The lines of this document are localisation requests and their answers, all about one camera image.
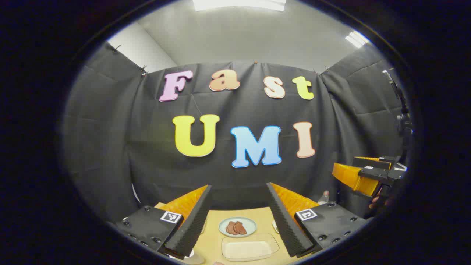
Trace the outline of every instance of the light blue plate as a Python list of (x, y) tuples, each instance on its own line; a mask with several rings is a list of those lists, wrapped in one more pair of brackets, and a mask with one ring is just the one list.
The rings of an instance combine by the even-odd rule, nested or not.
[[(226, 232), (226, 227), (227, 227), (227, 225), (229, 224), (230, 221), (232, 221), (234, 223), (237, 222), (237, 221), (241, 222), (242, 225), (244, 226), (245, 230), (247, 231), (247, 233), (245, 235), (232, 235), (232, 234), (229, 234), (228, 232)], [(246, 218), (246, 217), (231, 217), (231, 218), (225, 219), (221, 223), (219, 223), (219, 231), (221, 231), (221, 233), (225, 234), (228, 237), (246, 237), (246, 236), (249, 236), (249, 235), (253, 234), (253, 232), (255, 232), (255, 230), (257, 230), (257, 224), (254, 221), (252, 221), (251, 219)]]

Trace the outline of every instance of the wooden table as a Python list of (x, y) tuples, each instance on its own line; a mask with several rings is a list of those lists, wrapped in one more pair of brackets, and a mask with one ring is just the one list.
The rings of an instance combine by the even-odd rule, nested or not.
[[(165, 204), (159, 202), (155, 207), (161, 207), (163, 205)], [(257, 224), (257, 230), (253, 234), (270, 233), (273, 238), (275, 238), (280, 249), (268, 258), (249, 262), (231, 262), (224, 258), (221, 250), (221, 242), (222, 239), (226, 237), (226, 235), (219, 231), (218, 226), (219, 223), (224, 219), (236, 216), (252, 219)], [(272, 222), (273, 215), (271, 214), (270, 207), (248, 210), (210, 210), (208, 212), (208, 216), (206, 217), (206, 227), (198, 238), (198, 241), (196, 242), (196, 245), (193, 249), (195, 253), (198, 253), (204, 257), (205, 262), (202, 263), (202, 265), (212, 265), (216, 261), (221, 262), (224, 265), (286, 265), (296, 260), (302, 259), (297, 258), (296, 256), (290, 257), (288, 255), (288, 251), (286, 250), (286, 247), (281, 240), (280, 234), (275, 231)]]

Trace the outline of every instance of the black fabric backdrop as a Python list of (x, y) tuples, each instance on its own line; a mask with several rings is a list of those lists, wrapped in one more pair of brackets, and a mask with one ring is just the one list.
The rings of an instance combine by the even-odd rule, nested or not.
[[(388, 70), (395, 76), (391, 68), (374, 47), (365, 45), (322, 74), (268, 63), (227, 62), (142, 76), (137, 65), (107, 44), (86, 63), (71, 90), (61, 127), (65, 163), (83, 198), (110, 221), (206, 184), (213, 185), (213, 209), (263, 207), (266, 182), (316, 201), (329, 190), (331, 200), (362, 215), (368, 201), (348, 193), (331, 170), (334, 162), (350, 164), (354, 156), (401, 154), (395, 127), (400, 102), (382, 73)], [(211, 91), (211, 74), (221, 69), (235, 70), (241, 86)], [(185, 70), (194, 76), (179, 97), (160, 102), (164, 76)], [(283, 81), (283, 99), (265, 94), (267, 75)], [(291, 81), (301, 75), (312, 83), (312, 100), (302, 99)], [(214, 151), (205, 157), (182, 155), (175, 147), (172, 119), (195, 117), (191, 140), (199, 145), (204, 140), (199, 117), (206, 114), (220, 117)], [(312, 123), (316, 154), (309, 158), (296, 156), (298, 136), (292, 125), (302, 121)], [(258, 139), (268, 125), (281, 128), (282, 162), (233, 168), (236, 142), (230, 129), (247, 126)]]

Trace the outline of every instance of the bottle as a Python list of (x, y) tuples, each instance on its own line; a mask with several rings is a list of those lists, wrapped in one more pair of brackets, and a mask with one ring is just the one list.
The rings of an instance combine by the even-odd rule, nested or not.
[(323, 205), (324, 203), (327, 203), (329, 201), (329, 191), (326, 190), (324, 191), (324, 194), (322, 195), (322, 197), (319, 199), (319, 201), (317, 201), (317, 203), (319, 205)]

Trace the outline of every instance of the blue letter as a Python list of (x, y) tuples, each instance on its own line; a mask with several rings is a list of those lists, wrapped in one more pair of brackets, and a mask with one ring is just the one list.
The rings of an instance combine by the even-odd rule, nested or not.
[(235, 136), (235, 160), (233, 167), (248, 167), (249, 161), (245, 159), (245, 152), (254, 165), (258, 165), (263, 151), (265, 157), (262, 159), (264, 165), (276, 165), (281, 163), (278, 154), (278, 135), (281, 129), (278, 126), (267, 126), (263, 129), (260, 140), (257, 142), (250, 129), (246, 126), (234, 127), (231, 134)]

